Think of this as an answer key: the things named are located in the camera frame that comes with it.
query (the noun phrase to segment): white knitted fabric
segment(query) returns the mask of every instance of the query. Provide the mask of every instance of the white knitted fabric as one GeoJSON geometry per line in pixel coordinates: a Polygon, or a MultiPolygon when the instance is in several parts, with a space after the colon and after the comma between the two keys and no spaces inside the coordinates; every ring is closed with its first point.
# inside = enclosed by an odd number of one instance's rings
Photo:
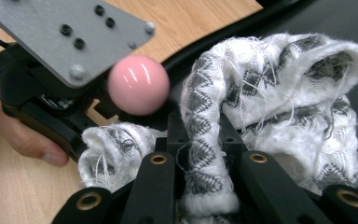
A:
{"type": "Polygon", "coordinates": [[[114,192],[138,174],[142,158],[154,150],[157,137],[166,133],[127,122],[93,127],[83,132],[89,149],[82,153],[78,170],[86,187],[114,192]]]}
{"type": "MultiPolygon", "coordinates": [[[[272,155],[299,186],[358,188],[358,121],[345,94],[358,83],[358,44],[306,34],[231,38],[204,52],[184,83],[190,141],[181,223],[235,223],[240,202],[218,141],[225,113],[245,145],[272,155]]],[[[156,130],[112,124],[83,133],[86,186],[114,191],[135,178],[156,130]]]]}

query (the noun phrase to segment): wooden table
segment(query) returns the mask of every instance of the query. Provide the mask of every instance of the wooden table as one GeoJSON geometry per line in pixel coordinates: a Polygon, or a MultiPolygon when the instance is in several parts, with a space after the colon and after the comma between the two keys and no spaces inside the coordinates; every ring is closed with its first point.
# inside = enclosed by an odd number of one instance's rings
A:
{"type": "MultiPolygon", "coordinates": [[[[134,53],[160,62],[192,41],[261,9],[255,0],[107,2],[156,24],[156,36],[134,53]]],[[[0,37],[11,41],[2,31],[0,37]]],[[[0,223],[50,223],[81,187],[74,162],[55,168],[24,158],[0,135],[0,223]]]]}

